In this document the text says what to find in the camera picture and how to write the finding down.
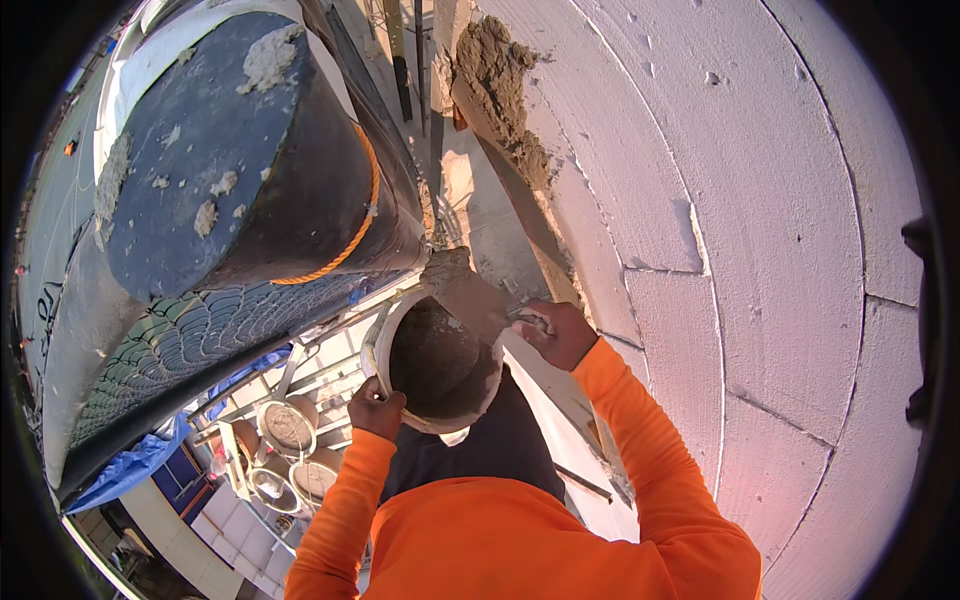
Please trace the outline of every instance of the blue tarp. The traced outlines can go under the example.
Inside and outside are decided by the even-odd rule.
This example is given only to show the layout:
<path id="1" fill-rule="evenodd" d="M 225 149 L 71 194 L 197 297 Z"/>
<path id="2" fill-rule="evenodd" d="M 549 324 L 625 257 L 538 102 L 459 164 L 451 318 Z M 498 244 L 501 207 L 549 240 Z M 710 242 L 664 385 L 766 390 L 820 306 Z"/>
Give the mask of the blue tarp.
<path id="1" fill-rule="evenodd" d="M 280 348 L 277 348 L 273 352 L 267 352 L 266 354 L 264 354 L 260 358 L 257 358 L 256 360 L 251 362 L 249 365 L 247 365 L 240 371 L 234 373 L 230 377 L 224 379 L 217 385 L 210 388 L 209 392 L 206 393 L 206 397 L 212 400 L 218 394 L 220 394 L 223 390 L 230 387 L 237 381 L 240 381 L 241 379 L 243 379 L 243 377 L 251 371 L 265 371 L 268 367 L 273 365 L 276 361 L 280 360 L 285 356 L 290 356 L 290 350 L 292 350 L 293 347 L 294 347 L 293 344 L 287 344 L 285 346 L 281 346 Z M 280 367 L 283 367 L 283 366 L 285 365 L 279 365 L 275 367 L 275 369 L 279 369 Z M 226 398 L 220 400 L 219 402 L 211 406 L 209 410 L 206 411 L 204 416 L 206 417 L 207 420 L 214 420 L 220 416 L 220 413 L 222 413 L 225 408 L 227 408 Z"/>
<path id="2" fill-rule="evenodd" d="M 292 344 L 277 348 L 257 358 L 249 365 L 244 367 L 233 375 L 224 379 L 217 385 L 210 388 L 207 397 L 214 398 L 223 390 L 231 386 L 247 373 L 257 370 L 263 371 L 274 364 L 284 356 L 290 355 Z M 227 406 L 227 401 L 217 403 L 210 407 L 206 417 L 210 420 L 217 418 L 217 415 Z M 147 434 L 143 440 L 138 442 L 130 450 L 125 450 L 114 456 L 107 466 L 97 476 L 96 481 L 87 488 L 87 490 L 77 498 L 77 501 L 67 510 L 68 515 L 73 515 L 79 511 L 85 511 L 95 506 L 100 506 L 110 500 L 115 500 L 121 495 L 135 488 L 141 481 L 150 477 L 160 468 L 163 463 L 173 455 L 188 433 L 190 425 L 186 422 L 186 412 L 179 412 L 174 418 L 173 435 L 169 440 L 153 434 Z"/>
<path id="3" fill-rule="evenodd" d="M 133 448 L 114 456 L 100 471 L 93 485 L 77 498 L 66 513 L 73 515 L 129 492 L 166 463 L 188 433 L 190 426 L 186 424 L 186 413 L 180 412 L 174 418 L 173 437 L 163 440 L 148 433 Z"/>

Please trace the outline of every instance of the left hand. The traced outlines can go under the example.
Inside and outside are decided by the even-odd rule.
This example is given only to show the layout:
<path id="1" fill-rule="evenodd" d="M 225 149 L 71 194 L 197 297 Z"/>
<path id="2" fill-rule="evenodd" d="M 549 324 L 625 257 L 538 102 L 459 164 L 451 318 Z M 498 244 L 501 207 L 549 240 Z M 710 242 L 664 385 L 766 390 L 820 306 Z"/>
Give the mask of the left hand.
<path id="1" fill-rule="evenodd" d="M 400 429 L 400 409 L 406 406 L 407 396 L 403 392 L 393 392 L 383 399 L 379 394 L 380 382 L 376 376 L 367 379 L 350 399 L 347 414 L 354 427 L 392 442 Z"/>

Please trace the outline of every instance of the mortar in bucket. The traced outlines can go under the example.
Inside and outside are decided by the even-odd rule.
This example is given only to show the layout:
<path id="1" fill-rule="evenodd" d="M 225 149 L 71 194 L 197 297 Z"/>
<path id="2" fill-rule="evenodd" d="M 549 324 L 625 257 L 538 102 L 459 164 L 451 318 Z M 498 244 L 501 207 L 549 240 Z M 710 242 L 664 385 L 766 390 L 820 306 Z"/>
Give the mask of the mortar in bucket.
<path id="1" fill-rule="evenodd" d="M 319 509 L 324 503 L 326 491 L 337 480 L 337 473 L 344 463 L 340 452 L 330 448 L 317 448 L 302 463 L 290 466 L 290 484 L 307 505 Z"/>
<path id="2" fill-rule="evenodd" d="M 267 507 L 287 515 L 298 513 L 301 506 L 300 495 L 287 479 L 289 471 L 290 464 L 282 456 L 274 456 L 250 471 L 251 488 L 256 497 Z"/>
<path id="3" fill-rule="evenodd" d="M 299 459 L 317 449 L 320 413 L 306 396 L 268 400 L 256 412 L 256 425 L 271 448 L 283 456 Z"/>
<path id="4" fill-rule="evenodd" d="M 479 419 L 500 386 L 503 347 L 477 339 L 426 291 L 405 294 L 372 326 L 360 363 L 407 395 L 400 418 L 423 433 L 460 431 Z"/>

